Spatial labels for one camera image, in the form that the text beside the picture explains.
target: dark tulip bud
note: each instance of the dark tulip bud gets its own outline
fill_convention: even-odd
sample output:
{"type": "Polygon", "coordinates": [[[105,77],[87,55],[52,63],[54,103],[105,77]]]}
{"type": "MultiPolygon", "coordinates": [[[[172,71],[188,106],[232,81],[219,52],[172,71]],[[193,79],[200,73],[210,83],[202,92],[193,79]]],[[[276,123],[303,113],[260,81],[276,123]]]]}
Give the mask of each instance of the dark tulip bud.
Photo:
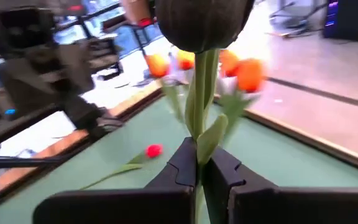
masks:
{"type": "Polygon", "coordinates": [[[162,34],[179,49],[226,48],[243,30],[255,0],[156,0],[162,34]]]}

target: green leaf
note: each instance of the green leaf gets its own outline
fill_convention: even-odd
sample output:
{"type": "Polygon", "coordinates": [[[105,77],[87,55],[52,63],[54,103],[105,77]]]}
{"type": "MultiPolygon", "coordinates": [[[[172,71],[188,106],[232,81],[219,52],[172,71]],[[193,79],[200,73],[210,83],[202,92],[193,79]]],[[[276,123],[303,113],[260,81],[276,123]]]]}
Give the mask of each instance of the green leaf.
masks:
{"type": "Polygon", "coordinates": [[[197,139],[197,161],[200,166],[205,165],[212,156],[212,153],[222,140],[227,126],[227,117],[221,114],[215,122],[197,139]]]}
{"type": "Polygon", "coordinates": [[[143,168],[144,163],[149,160],[150,159],[146,156],[145,152],[142,151],[138,155],[136,155],[133,159],[131,159],[129,162],[127,162],[126,164],[124,164],[122,167],[118,168],[111,174],[103,177],[102,179],[99,179],[99,180],[93,182],[92,184],[88,184],[87,186],[82,187],[80,190],[88,189],[88,188],[95,186],[96,184],[99,184],[111,177],[114,177],[115,175],[123,174],[123,173],[131,171],[131,170],[141,169],[141,168],[143,168]]]}
{"type": "Polygon", "coordinates": [[[131,171],[131,170],[140,169],[140,168],[143,168],[143,164],[125,164],[120,169],[114,171],[111,174],[111,177],[115,176],[115,175],[118,175],[118,174],[122,174],[122,173],[125,173],[125,172],[128,172],[128,171],[131,171]]]}
{"type": "Polygon", "coordinates": [[[92,186],[95,186],[96,184],[99,184],[111,177],[114,177],[115,175],[119,175],[119,174],[123,174],[125,172],[128,172],[128,171],[131,171],[131,170],[136,170],[136,169],[141,169],[143,168],[143,164],[125,164],[123,165],[121,168],[119,168],[118,170],[115,170],[113,173],[103,177],[102,179],[96,181],[96,182],[93,182],[92,184],[89,184],[85,187],[82,187],[80,190],[85,190],[85,189],[88,189],[92,186]]]}
{"type": "Polygon", "coordinates": [[[190,83],[190,90],[189,94],[187,95],[186,99],[186,108],[185,108],[185,123],[187,129],[189,130],[193,139],[195,138],[194,135],[194,109],[195,109],[195,100],[196,100],[196,76],[193,75],[193,80],[190,83]]]}
{"type": "Polygon", "coordinates": [[[219,99],[219,103],[222,105],[222,112],[227,116],[228,121],[223,138],[224,141],[232,134],[239,117],[244,113],[244,108],[257,99],[257,97],[253,97],[243,100],[242,97],[243,95],[236,91],[233,95],[223,95],[219,99]]]}
{"type": "Polygon", "coordinates": [[[209,106],[211,105],[216,86],[216,78],[218,75],[218,63],[219,63],[219,49],[213,49],[207,51],[206,56],[206,69],[205,69],[205,89],[204,89],[204,120],[208,116],[209,106]]]}
{"type": "Polygon", "coordinates": [[[177,87],[166,85],[162,79],[161,79],[161,85],[162,85],[163,92],[169,99],[173,112],[175,113],[175,117],[179,122],[184,123],[185,119],[183,118],[177,87]]]}
{"type": "Polygon", "coordinates": [[[149,160],[149,158],[146,156],[146,153],[142,151],[138,155],[136,155],[133,159],[131,159],[129,162],[127,162],[127,164],[141,164],[147,160],[149,160]]]}

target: table surface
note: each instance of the table surface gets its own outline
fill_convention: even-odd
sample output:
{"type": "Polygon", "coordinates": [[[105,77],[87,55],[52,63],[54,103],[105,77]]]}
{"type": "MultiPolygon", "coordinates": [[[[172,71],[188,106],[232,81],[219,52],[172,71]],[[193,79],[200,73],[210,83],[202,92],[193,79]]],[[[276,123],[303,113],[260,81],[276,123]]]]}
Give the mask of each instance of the table surface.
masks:
{"type": "MultiPolygon", "coordinates": [[[[212,106],[208,122],[219,114],[212,106]]],[[[139,188],[164,167],[188,133],[174,118],[165,97],[131,118],[42,179],[0,205],[0,224],[30,224],[34,208],[48,196],[76,190],[112,173],[149,144],[162,144],[164,153],[143,169],[112,177],[93,189],[139,188]]],[[[241,119],[223,146],[246,166],[279,186],[358,187],[358,169],[251,119],[241,119]]],[[[202,223],[209,223],[206,205],[202,223]]]]}

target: flower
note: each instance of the flower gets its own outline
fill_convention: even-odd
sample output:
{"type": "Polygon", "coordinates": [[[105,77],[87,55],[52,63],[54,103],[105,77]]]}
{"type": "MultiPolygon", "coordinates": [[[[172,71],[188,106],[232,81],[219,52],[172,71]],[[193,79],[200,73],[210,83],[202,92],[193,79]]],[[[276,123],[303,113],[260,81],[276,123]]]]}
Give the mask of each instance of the flower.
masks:
{"type": "Polygon", "coordinates": [[[146,156],[148,158],[155,158],[159,155],[162,154],[162,145],[161,144],[152,144],[152,145],[149,145],[147,148],[146,148],[146,156]]]}
{"type": "Polygon", "coordinates": [[[179,49],[226,48],[243,30],[255,0],[156,0],[161,33],[179,49]]]}
{"type": "Polygon", "coordinates": [[[195,55],[194,53],[178,49],[177,62],[180,70],[192,69],[194,68],[195,55]]]}
{"type": "Polygon", "coordinates": [[[160,54],[148,55],[145,57],[149,66],[150,75],[154,78],[162,78],[168,75],[170,64],[160,54]]]}
{"type": "Polygon", "coordinates": [[[237,77],[238,89],[248,93],[259,91],[265,80],[263,63],[254,58],[239,61],[233,74],[237,77]]]}
{"type": "Polygon", "coordinates": [[[219,54],[219,62],[221,63],[221,76],[233,77],[233,71],[239,63],[237,55],[230,50],[221,50],[219,54]]]}

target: orange flower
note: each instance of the orange flower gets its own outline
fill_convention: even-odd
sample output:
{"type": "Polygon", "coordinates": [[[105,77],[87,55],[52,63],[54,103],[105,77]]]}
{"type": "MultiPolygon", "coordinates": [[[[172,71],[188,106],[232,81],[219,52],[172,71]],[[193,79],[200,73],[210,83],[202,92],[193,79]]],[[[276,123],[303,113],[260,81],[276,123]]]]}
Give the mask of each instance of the orange flower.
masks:
{"type": "Polygon", "coordinates": [[[248,93],[259,91],[265,79],[263,63],[254,58],[239,61],[233,71],[238,88],[248,93]]]}
{"type": "Polygon", "coordinates": [[[230,50],[221,50],[219,54],[219,62],[221,63],[221,76],[233,77],[233,71],[239,63],[237,55],[230,50]]]}
{"type": "Polygon", "coordinates": [[[194,68],[195,55],[191,52],[185,52],[184,50],[178,49],[177,62],[179,69],[189,70],[194,68]]]}
{"type": "Polygon", "coordinates": [[[170,65],[165,58],[159,54],[146,56],[146,63],[149,66],[150,75],[154,78],[162,78],[168,75],[170,65]]]}

